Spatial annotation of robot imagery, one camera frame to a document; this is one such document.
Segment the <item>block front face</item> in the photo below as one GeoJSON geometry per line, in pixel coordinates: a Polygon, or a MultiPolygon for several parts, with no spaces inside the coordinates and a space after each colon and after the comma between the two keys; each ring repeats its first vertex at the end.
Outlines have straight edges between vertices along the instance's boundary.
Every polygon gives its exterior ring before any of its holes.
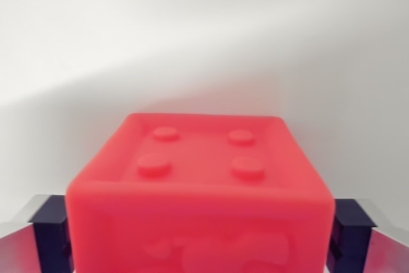
{"type": "Polygon", "coordinates": [[[270,117],[133,114],[66,198],[78,273],[322,272],[334,213],[270,117]]]}

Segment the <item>red block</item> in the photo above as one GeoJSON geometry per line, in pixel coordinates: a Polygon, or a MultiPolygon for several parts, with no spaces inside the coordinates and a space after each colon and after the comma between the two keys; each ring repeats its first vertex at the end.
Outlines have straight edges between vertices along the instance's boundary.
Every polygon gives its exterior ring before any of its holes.
{"type": "Polygon", "coordinates": [[[66,195],[77,273],[322,273],[334,200],[279,118],[131,114],[66,195]]]}

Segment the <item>block top face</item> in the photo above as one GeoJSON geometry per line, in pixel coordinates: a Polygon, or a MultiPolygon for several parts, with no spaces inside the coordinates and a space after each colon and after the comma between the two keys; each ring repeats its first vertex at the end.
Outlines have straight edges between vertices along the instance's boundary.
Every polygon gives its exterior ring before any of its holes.
{"type": "Polygon", "coordinates": [[[65,197],[63,195],[51,195],[29,222],[61,224],[66,220],[65,197]]]}
{"type": "Polygon", "coordinates": [[[354,199],[336,199],[336,221],[345,227],[376,227],[354,199]]]}
{"type": "Polygon", "coordinates": [[[79,182],[331,199],[284,122],[266,116],[131,114],[72,186],[79,182]]]}

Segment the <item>white wall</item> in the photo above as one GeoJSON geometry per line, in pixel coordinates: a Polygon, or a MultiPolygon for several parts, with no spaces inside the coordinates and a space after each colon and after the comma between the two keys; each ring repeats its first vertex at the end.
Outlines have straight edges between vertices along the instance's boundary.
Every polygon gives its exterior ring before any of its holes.
{"type": "Polygon", "coordinates": [[[282,116],[409,229],[408,48],[409,0],[0,0],[0,221],[162,111],[282,116]]]}

